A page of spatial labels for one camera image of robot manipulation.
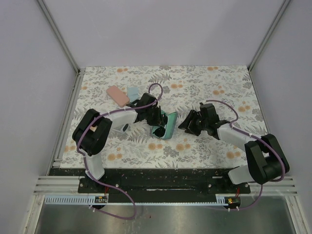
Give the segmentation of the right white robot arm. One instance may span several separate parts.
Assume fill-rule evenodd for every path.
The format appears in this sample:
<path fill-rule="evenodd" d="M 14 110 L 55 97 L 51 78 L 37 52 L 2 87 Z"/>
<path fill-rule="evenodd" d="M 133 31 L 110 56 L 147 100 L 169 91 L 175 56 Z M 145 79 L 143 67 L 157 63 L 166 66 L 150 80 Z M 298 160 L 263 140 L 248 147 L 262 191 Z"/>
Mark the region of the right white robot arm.
<path fill-rule="evenodd" d="M 222 180 L 223 190 L 233 193 L 239 184 L 255 182 L 263 185 L 279 182 L 290 170 L 277 138 L 272 134 L 256 136 L 233 126 L 233 121 L 221 120 L 211 103 L 200 103 L 200 110 L 191 110 L 178 126 L 188 134 L 199 136 L 202 131 L 243 150 L 247 164 L 231 169 Z"/>

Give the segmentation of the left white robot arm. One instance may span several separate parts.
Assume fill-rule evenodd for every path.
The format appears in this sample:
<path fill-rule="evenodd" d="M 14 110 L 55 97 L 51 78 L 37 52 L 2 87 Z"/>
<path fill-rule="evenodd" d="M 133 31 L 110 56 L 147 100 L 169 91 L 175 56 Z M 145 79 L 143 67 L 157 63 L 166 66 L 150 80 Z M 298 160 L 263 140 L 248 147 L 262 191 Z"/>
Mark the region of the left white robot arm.
<path fill-rule="evenodd" d="M 106 181 L 102 177 L 105 170 L 102 166 L 101 151 L 103 150 L 110 131 L 133 123 L 146 121 L 149 126 L 156 127 L 156 136 L 163 137 L 166 133 L 169 116 L 158 105 L 158 100 L 149 93 L 141 99 L 127 104 L 123 108 L 101 114 L 89 109 L 72 135 L 77 152 L 82 154 L 85 172 L 90 178 L 89 187 L 96 193 L 105 189 Z"/>

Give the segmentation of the pink glasses case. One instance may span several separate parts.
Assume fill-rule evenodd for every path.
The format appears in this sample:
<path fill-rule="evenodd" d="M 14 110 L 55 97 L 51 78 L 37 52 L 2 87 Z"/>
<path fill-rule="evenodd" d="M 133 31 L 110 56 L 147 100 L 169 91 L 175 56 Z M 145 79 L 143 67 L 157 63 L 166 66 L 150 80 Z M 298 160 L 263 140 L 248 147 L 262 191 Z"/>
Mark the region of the pink glasses case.
<path fill-rule="evenodd" d="M 130 103 L 130 99 L 115 85 L 106 90 L 107 95 L 119 106 L 124 107 Z"/>

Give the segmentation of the blue-grey glasses case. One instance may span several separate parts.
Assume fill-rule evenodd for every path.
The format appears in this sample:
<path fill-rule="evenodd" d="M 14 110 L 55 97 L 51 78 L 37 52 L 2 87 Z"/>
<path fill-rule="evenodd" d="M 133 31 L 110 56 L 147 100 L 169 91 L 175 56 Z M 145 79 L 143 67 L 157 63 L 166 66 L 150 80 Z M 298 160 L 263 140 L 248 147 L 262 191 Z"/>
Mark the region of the blue-grey glasses case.
<path fill-rule="evenodd" d="M 169 140 L 172 138 L 173 133 L 174 133 L 174 129 L 175 129 L 175 125 L 176 125 L 176 120 L 177 120 L 177 112 L 172 112 L 172 113 L 166 113 L 165 111 L 161 111 L 161 115 L 163 117 L 165 117 L 165 120 L 167 120 L 166 124 L 163 126 L 166 129 L 166 133 L 165 135 L 160 138 L 162 140 Z"/>

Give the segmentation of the black sunglasses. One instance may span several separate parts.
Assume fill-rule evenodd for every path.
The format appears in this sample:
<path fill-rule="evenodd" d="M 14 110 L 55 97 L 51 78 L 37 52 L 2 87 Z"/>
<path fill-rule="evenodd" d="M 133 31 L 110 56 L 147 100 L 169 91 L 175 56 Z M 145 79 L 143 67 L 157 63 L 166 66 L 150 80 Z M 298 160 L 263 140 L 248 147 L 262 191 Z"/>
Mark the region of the black sunglasses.
<path fill-rule="evenodd" d="M 153 126 L 152 127 L 152 135 L 157 138 L 162 138 L 166 133 L 165 127 L 162 126 Z"/>

